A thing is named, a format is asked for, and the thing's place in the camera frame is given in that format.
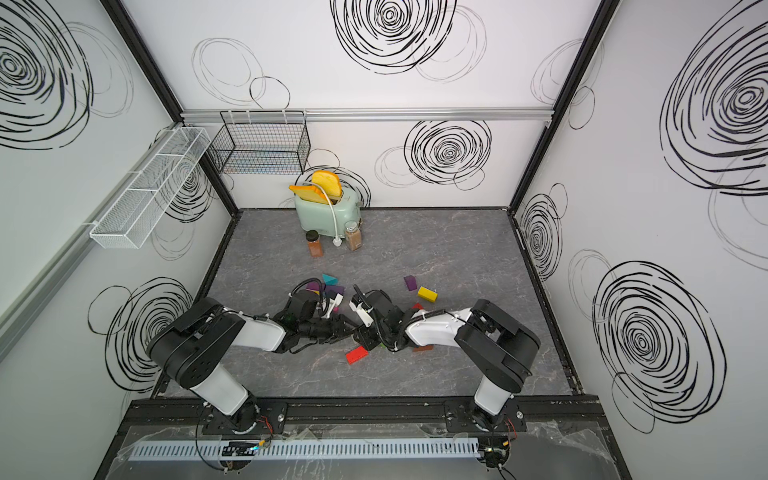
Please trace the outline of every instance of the mint green toaster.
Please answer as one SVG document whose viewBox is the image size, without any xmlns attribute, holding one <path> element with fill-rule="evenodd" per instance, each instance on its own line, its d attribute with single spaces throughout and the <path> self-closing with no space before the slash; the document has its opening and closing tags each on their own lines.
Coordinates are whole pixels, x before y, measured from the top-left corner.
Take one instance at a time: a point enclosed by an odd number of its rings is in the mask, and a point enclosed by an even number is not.
<svg viewBox="0 0 768 480">
<path fill-rule="evenodd" d="M 344 238 L 345 223 L 352 220 L 360 224 L 360 197 L 351 188 L 342 187 L 341 191 L 341 200 L 333 205 L 333 213 L 336 214 L 337 233 L 339 237 Z M 336 236 L 333 232 L 333 217 L 328 204 L 302 200 L 298 195 L 293 196 L 293 202 L 296 205 L 296 213 L 299 214 L 299 223 L 305 232 L 317 230 L 320 235 Z"/>
</svg>

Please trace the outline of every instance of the toaster power cord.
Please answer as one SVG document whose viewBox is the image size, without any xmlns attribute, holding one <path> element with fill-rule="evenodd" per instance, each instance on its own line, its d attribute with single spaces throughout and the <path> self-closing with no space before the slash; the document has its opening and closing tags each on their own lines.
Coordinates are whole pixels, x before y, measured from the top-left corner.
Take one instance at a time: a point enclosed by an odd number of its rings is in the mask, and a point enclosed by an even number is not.
<svg viewBox="0 0 768 480">
<path fill-rule="evenodd" d="M 326 201 L 328 202 L 328 206 L 331 207 L 331 217 L 333 217 L 333 232 L 336 234 L 336 237 L 333 239 L 333 244 L 336 245 L 337 247 L 341 247 L 341 237 L 339 237 L 339 224 L 336 223 L 336 212 L 333 211 L 333 203 L 331 203 L 331 199 L 328 198 L 326 189 L 314 182 L 302 182 L 302 183 L 314 185 L 315 187 L 318 187 L 321 192 L 323 192 L 323 195 L 325 196 Z"/>
</svg>

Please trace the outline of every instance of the black metal frame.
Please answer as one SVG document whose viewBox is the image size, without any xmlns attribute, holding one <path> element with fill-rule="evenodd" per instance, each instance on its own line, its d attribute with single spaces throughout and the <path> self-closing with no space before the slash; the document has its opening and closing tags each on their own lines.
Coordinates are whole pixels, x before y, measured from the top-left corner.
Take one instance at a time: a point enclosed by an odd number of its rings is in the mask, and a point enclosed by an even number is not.
<svg viewBox="0 0 768 480">
<path fill-rule="evenodd" d="M 163 77 L 160 68 L 152 58 L 152 54 L 141 38 L 141 34 L 125 9 L 123 2 L 121 0 L 101 0 L 101 5 L 109 15 L 109 18 L 112 19 L 115 28 L 120 32 L 120 36 L 125 41 L 126 46 L 131 50 L 131 54 L 136 59 L 139 67 L 141 67 L 141 71 L 146 75 L 147 80 L 154 89 L 154 93 L 165 107 L 171 120 L 177 122 L 184 121 L 181 117 L 181 112 L 184 109 L 181 108 L 181 104 L 179 104 L 179 101 L 170 89 L 170 85 L 165 81 L 165 77 Z M 232 198 L 227 186 L 224 185 L 218 172 L 216 172 L 207 153 L 203 154 L 203 157 L 200 159 L 200 167 L 203 169 L 205 176 L 208 177 L 211 185 L 213 185 L 214 190 L 230 216 L 234 217 L 237 215 L 238 209 L 235 200 Z"/>
<path fill-rule="evenodd" d="M 515 401 L 518 402 L 518 406 L 521 411 L 525 412 L 526 421 L 542 421 L 542 420 L 589 420 L 592 419 L 600 425 L 604 438 L 608 444 L 611 454 L 614 457 L 616 466 L 621 474 L 622 478 L 631 479 L 630 473 L 627 470 L 627 466 L 624 463 L 624 459 L 621 456 L 621 451 L 615 441 L 615 437 L 611 431 L 610 426 L 604 416 L 603 409 L 599 403 L 597 397 L 580 395 L 582 393 L 581 383 L 578 380 L 575 368 L 573 367 L 571 357 L 568 354 L 560 329 L 554 318 L 552 308 L 549 305 L 547 297 L 545 295 L 541 281 L 535 272 L 531 260 L 527 255 L 525 249 L 525 242 L 519 234 L 519 228 L 514 218 L 516 210 L 519 208 L 526 190 L 529 188 L 536 170 L 538 169 L 547 149 L 552 142 L 554 134 L 556 133 L 559 125 L 564 119 L 568 111 L 568 105 L 571 102 L 576 90 L 578 89 L 579 81 L 586 71 L 589 62 L 596 51 L 602 35 L 604 34 L 608 23 L 614 14 L 616 7 L 620 3 L 620 0 L 602 0 L 598 10 L 592 20 L 586 38 L 578 52 L 576 61 L 571 67 L 568 73 L 568 77 L 564 83 L 564 87 L 561 93 L 558 95 L 558 99 L 554 105 L 554 115 L 551 123 L 543 134 L 538 139 L 535 150 L 528 162 L 525 172 L 518 184 L 515 195 L 509 206 L 508 215 L 511 224 L 511 228 L 515 232 L 518 246 L 523 253 L 525 259 L 526 268 L 528 274 L 531 277 L 531 282 L 534 285 L 539 303 L 541 304 L 542 311 L 545 315 L 548 327 L 552 334 L 552 338 L 555 344 L 555 348 L 558 351 L 558 355 L 561 358 L 561 363 L 568 377 L 569 385 L 574 392 L 573 396 L 519 396 L 515 397 Z M 175 98 L 170 86 L 165 81 L 163 75 L 154 59 L 152 58 L 146 44 L 141 38 L 135 24 L 132 22 L 130 15 L 127 13 L 126 8 L 123 6 L 121 0 L 101 0 L 101 4 L 104 6 L 105 11 L 109 14 L 115 27 L 120 32 L 126 45 L 131 50 L 131 53 L 136 58 L 137 63 L 141 67 L 141 70 L 146 75 L 152 88 L 155 90 L 160 102 L 165 106 L 168 114 L 175 121 L 182 121 L 181 112 L 182 108 L 178 100 Z M 216 276 L 216 272 L 219 268 L 224 252 L 229 244 L 235 227 L 240 220 L 243 211 L 237 208 L 234 199 L 231 197 L 229 190 L 221 180 L 216 168 L 213 166 L 211 159 L 207 154 L 200 160 L 200 165 L 205 172 L 207 178 L 214 186 L 219 198 L 222 200 L 224 206 L 232 217 L 230 224 L 224 234 L 217 252 L 214 256 L 204 281 L 200 286 L 200 290 L 197 293 L 197 298 L 200 299 L 207 295 L 208 290 Z M 479 208 L 465 208 L 462 210 L 495 210 L 498 207 L 479 207 Z M 396 208 L 382 208 L 374 210 L 401 210 Z M 412 210 L 454 210 L 450 208 L 416 208 Z M 162 375 L 161 379 L 153 391 L 152 399 L 145 399 L 134 401 L 131 403 L 128 411 L 123 418 L 123 421 L 118 428 L 118 431 L 109 446 L 104 461 L 101 463 L 101 467 L 96 474 L 97 479 L 105 478 L 108 473 L 109 467 L 118 450 L 125 440 L 128 429 L 134 425 L 196 425 L 200 418 L 200 407 L 202 406 L 202 400 L 196 397 L 181 397 L 181 398 L 162 398 L 163 393 L 168 385 L 168 377 Z M 375 419 L 377 422 L 403 422 L 413 421 L 413 419 L 421 420 L 436 420 L 440 419 L 441 422 L 446 421 L 445 404 L 447 402 L 461 402 L 470 397 L 389 397 L 386 399 L 333 399 L 333 398 L 287 398 L 287 399 L 263 399 L 265 402 L 285 402 L 287 404 L 286 421 L 296 422 L 308 422 L 314 424 L 322 423 L 341 423 L 341 422 L 369 422 L 371 419 Z M 435 410 L 429 415 L 425 413 L 425 403 L 439 403 L 442 405 L 440 410 Z M 382 411 L 384 411 L 387 418 L 382 417 Z"/>
<path fill-rule="evenodd" d="M 565 78 L 558 99 L 554 103 L 554 114 L 552 115 L 551 123 L 544 129 L 538 142 L 536 142 L 536 147 L 533 150 L 533 154 L 531 154 L 531 159 L 528 161 L 523 176 L 518 182 L 518 187 L 515 189 L 515 195 L 512 198 L 512 202 L 509 204 L 511 215 L 515 215 L 520 204 L 522 204 L 525 193 L 531 186 L 536 171 L 538 170 L 541 161 L 544 160 L 544 156 L 547 154 L 549 145 L 552 143 L 552 139 L 557 133 L 560 123 L 565 119 L 568 107 L 571 105 L 573 97 L 576 95 L 576 91 L 579 88 L 579 82 L 581 82 L 581 78 L 587 71 L 589 63 L 592 61 L 592 57 L 600 45 L 603 34 L 608 28 L 608 24 L 611 23 L 614 12 L 620 3 L 621 0 L 601 0 L 598 10 L 592 18 L 592 23 L 589 25 L 587 35 L 581 43 L 581 48 L 579 48 L 578 55 L 576 55 L 576 60 L 571 66 L 568 76 Z"/>
<path fill-rule="evenodd" d="M 472 397 L 389 397 L 386 399 L 269 397 L 263 399 L 263 404 L 281 406 L 280 412 L 284 412 L 283 424 L 447 423 L 452 405 L 467 403 L 471 400 Z M 596 422 L 600 426 L 619 475 L 623 480 L 631 480 L 624 457 L 621 455 L 616 438 L 596 396 L 522 396 L 515 397 L 514 401 L 524 415 L 523 419 L 515 416 L 510 420 L 523 429 L 525 422 L 551 420 Z M 109 468 L 132 426 L 197 425 L 203 408 L 203 401 L 195 397 L 134 400 L 128 407 L 94 480 L 103 480 L 107 477 Z M 505 433 L 475 432 L 473 436 L 488 437 L 505 435 Z M 223 436 L 225 439 L 246 440 L 259 437 L 260 433 Z"/>
<path fill-rule="evenodd" d="M 544 285 L 541 284 L 541 279 L 538 277 L 533 262 L 531 262 L 531 258 L 528 255 L 528 247 L 525 245 L 525 240 L 520 232 L 518 221 L 512 215 L 509 216 L 509 224 L 512 227 L 512 231 L 515 232 L 515 240 L 518 242 L 518 248 L 520 248 L 520 253 L 525 262 L 525 269 L 528 271 L 528 277 L 531 279 L 533 290 L 536 292 L 538 304 L 541 306 L 541 312 L 544 314 L 547 327 L 549 327 L 549 333 L 552 336 L 554 348 L 558 351 L 560 364 L 565 372 L 565 377 L 568 379 L 568 385 L 571 387 L 571 391 L 574 395 L 580 395 L 584 393 L 584 388 L 581 386 L 581 380 L 578 378 L 576 367 L 571 360 L 571 354 L 568 352 L 568 348 L 563 340 L 563 334 L 560 331 L 558 321 L 554 317 L 554 312 L 552 311 L 552 306 L 549 304 Z"/>
</svg>

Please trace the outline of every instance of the red wire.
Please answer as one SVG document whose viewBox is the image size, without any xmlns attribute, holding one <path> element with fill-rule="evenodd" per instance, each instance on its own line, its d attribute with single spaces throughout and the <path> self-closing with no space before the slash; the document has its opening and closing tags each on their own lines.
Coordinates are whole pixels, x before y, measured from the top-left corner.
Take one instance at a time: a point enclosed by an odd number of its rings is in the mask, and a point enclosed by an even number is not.
<svg viewBox="0 0 768 480">
<path fill-rule="evenodd" d="M 507 419 L 507 423 L 511 425 L 512 431 L 515 433 L 515 440 L 518 439 L 518 431 L 515 429 L 515 425 Z"/>
<path fill-rule="evenodd" d="M 263 421 L 257 420 L 257 422 L 266 423 L 266 427 L 270 430 L 270 433 L 274 435 L 275 432 L 272 430 L 272 425 L 270 425 L 270 420 L 264 415 L 262 415 L 261 418 L 263 419 Z"/>
</svg>

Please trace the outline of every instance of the metal rail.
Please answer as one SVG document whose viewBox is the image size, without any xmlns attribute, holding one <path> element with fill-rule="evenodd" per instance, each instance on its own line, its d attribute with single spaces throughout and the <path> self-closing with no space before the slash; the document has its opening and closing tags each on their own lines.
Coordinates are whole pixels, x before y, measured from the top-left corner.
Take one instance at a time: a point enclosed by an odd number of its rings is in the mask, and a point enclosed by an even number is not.
<svg viewBox="0 0 768 480">
<path fill-rule="evenodd" d="M 185 110 L 187 124 L 302 121 L 520 120 L 550 121 L 550 107 L 486 108 L 306 108 L 289 110 Z"/>
</svg>

